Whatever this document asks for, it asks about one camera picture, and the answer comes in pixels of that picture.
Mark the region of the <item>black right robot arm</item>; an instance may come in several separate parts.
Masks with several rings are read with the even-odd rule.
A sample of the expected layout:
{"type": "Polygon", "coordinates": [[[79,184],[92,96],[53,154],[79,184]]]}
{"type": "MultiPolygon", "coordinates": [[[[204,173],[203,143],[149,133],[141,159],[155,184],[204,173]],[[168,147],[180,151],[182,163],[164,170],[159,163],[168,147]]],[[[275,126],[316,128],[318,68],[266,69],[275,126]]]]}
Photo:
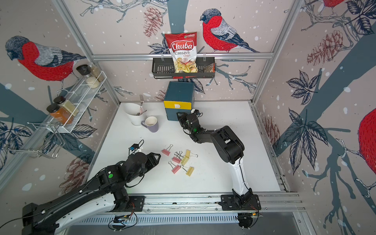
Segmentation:
{"type": "Polygon", "coordinates": [[[236,208],[241,210],[250,205],[254,195],[243,171],[244,144],[227,125],[215,130],[201,127],[199,116],[199,111],[190,114],[177,113],[178,121],[184,132],[195,143],[212,143],[220,158],[228,164],[233,181],[233,197],[230,202],[233,202],[236,208]]]}

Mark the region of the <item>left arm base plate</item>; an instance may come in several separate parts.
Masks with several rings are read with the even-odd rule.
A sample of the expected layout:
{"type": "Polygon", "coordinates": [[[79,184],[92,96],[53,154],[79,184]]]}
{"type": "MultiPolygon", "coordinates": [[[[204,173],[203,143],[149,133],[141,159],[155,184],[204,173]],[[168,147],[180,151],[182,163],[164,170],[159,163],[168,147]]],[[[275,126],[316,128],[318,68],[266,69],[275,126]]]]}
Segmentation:
{"type": "Polygon", "coordinates": [[[115,207],[109,212],[141,212],[145,204],[145,196],[128,196],[115,200],[115,207]]]}

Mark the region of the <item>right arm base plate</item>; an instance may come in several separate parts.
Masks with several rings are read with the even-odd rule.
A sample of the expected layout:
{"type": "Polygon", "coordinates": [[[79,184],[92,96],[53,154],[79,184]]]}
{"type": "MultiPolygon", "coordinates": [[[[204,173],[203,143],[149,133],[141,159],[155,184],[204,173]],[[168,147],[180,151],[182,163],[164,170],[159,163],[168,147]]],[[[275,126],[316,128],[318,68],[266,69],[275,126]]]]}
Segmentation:
{"type": "Polygon", "coordinates": [[[233,194],[223,194],[218,202],[224,211],[260,211],[261,204],[258,195],[252,194],[245,198],[246,200],[239,199],[233,194]]]}

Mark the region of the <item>teal drawer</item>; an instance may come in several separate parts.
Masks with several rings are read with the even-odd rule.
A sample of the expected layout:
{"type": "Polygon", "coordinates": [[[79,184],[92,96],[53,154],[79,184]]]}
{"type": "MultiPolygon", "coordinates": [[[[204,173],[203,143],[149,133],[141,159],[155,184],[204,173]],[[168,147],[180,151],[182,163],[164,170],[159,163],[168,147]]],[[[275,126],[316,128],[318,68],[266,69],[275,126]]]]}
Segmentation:
{"type": "Polygon", "coordinates": [[[165,109],[167,118],[170,119],[177,119],[177,114],[180,112],[178,109],[165,109]]]}

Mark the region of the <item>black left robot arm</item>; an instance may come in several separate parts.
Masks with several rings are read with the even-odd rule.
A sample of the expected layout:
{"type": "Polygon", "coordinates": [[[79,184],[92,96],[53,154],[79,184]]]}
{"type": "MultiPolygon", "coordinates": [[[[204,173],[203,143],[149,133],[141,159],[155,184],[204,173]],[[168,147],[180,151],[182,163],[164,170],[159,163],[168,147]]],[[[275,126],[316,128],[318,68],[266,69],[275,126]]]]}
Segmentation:
{"type": "Polygon", "coordinates": [[[101,212],[136,211],[141,203],[131,202],[128,183],[151,171],[161,155],[137,152],[101,169],[79,188],[50,202],[23,207],[23,235],[53,235],[77,221],[101,212]]]}

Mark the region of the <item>teal drawer cabinet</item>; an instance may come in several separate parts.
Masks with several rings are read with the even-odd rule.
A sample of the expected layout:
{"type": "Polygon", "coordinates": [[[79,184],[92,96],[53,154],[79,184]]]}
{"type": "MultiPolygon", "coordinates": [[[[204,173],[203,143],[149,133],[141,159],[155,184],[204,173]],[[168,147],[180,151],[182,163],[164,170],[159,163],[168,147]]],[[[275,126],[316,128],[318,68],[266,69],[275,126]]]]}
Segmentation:
{"type": "MultiPolygon", "coordinates": [[[[179,81],[170,81],[168,88],[164,97],[164,101],[182,101],[182,102],[191,102],[194,104],[194,84],[190,82],[179,82],[179,81]]],[[[191,110],[182,110],[183,113],[191,113],[191,110]]]]}

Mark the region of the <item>pink binder clip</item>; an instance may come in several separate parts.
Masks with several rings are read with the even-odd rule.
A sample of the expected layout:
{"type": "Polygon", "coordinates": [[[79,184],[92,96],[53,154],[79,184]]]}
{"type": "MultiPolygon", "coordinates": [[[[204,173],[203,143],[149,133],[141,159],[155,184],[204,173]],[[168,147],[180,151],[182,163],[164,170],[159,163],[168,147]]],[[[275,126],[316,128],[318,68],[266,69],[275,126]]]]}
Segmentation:
{"type": "Polygon", "coordinates": [[[168,164],[172,167],[172,173],[173,174],[176,174],[180,169],[181,169],[181,165],[180,164],[174,164],[173,162],[168,162],[168,164]]]}
{"type": "Polygon", "coordinates": [[[174,153],[174,156],[172,158],[172,161],[177,163],[177,164],[180,164],[182,159],[183,159],[183,152],[182,151],[179,151],[179,152],[175,152],[174,153]]]}
{"type": "Polygon", "coordinates": [[[167,148],[164,148],[161,152],[166,155],[166,156],[169,156],[170,155],[170,150],[172,149],[173,145],[169,145],[167,148]]]}

